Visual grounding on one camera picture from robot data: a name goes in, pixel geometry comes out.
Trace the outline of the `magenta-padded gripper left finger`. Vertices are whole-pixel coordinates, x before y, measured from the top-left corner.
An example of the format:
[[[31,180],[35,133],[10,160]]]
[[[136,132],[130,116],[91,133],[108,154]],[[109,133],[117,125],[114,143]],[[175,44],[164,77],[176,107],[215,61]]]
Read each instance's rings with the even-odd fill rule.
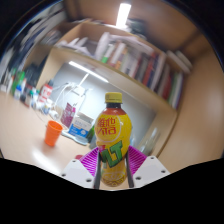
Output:
[[[100,188],[100,154],[97,148],[79,159],[71,160],[61,177],[84,188]]]

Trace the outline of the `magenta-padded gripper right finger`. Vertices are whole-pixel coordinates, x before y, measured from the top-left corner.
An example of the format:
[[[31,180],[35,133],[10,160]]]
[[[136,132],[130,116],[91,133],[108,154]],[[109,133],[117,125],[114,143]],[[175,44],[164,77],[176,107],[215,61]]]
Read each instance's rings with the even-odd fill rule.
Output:
[[[170,174],[155,156],[146,156],[132,146],[126,155],[126,165],[130,188],[146,186]]]

